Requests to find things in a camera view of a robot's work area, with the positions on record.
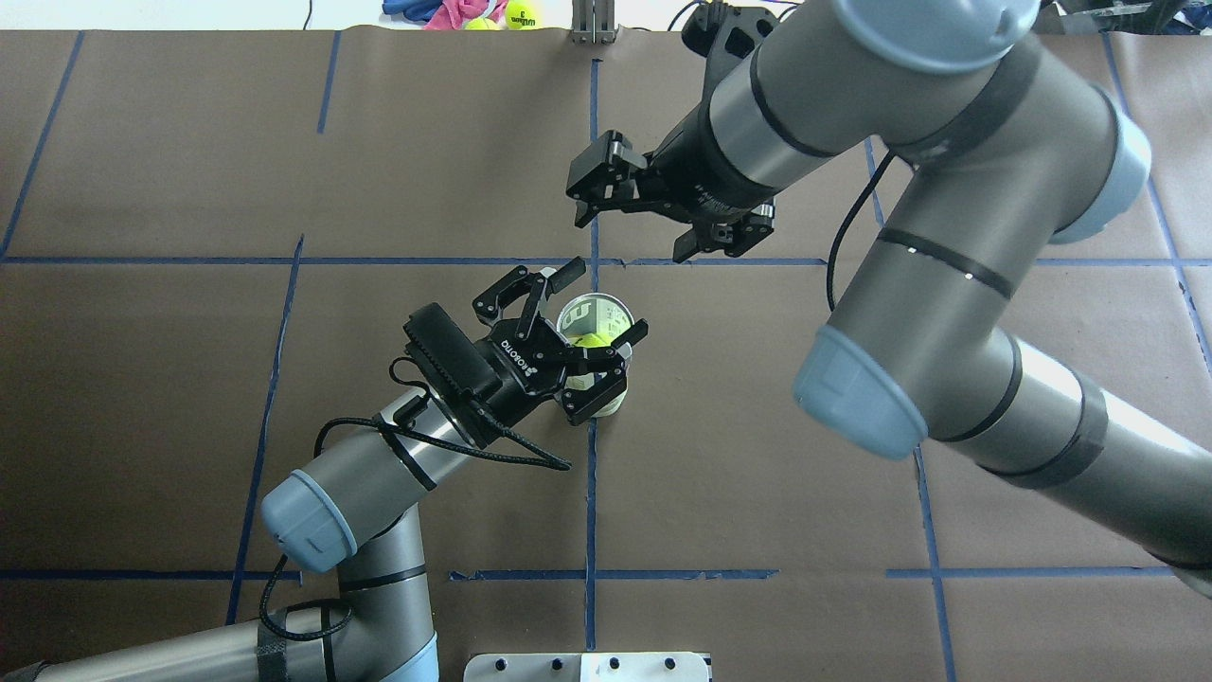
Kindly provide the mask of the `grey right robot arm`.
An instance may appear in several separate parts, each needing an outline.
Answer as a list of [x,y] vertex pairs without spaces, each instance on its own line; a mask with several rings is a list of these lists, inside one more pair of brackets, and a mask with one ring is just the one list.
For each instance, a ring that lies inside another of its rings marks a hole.
[[654,151],[607,131],[571,164],[604,211],[684,222],[674,256],[744,254],[774,196],[871,134],[914,170],[793,380],[805,413],[901,460],[938,440],[1133,540],[1210,595],[1210,453],[999,328],[1050,243],[1092,237],[1151,149],[1033,34],[1035,1],[806,1],[741,55]]

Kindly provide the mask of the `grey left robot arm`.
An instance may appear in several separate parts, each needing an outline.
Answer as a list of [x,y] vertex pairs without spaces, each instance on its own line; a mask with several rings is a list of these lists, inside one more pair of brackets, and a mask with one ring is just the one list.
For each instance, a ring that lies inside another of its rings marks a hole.
[[568,470],[515,424],[548,401],[571,424],[600,415],[648,336],[627,308],[604,314],[602,294],[545,319],[585,271],[581,258],[511,268],[473,299],[480,340],[436,303],[408,316],[404,361],[421,379],[375,415],[326,422],[311,462],[261,500],[281,557],[255,620],[40,661],[8,681],[436,681],[419,502],[471,460]]

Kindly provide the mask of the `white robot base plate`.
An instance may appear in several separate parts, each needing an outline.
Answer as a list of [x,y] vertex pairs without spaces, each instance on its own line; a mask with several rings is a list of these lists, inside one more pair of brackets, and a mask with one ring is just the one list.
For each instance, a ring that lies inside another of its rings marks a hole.
[[476,655],[464,681],[713,681],[710,657],[688,651]]

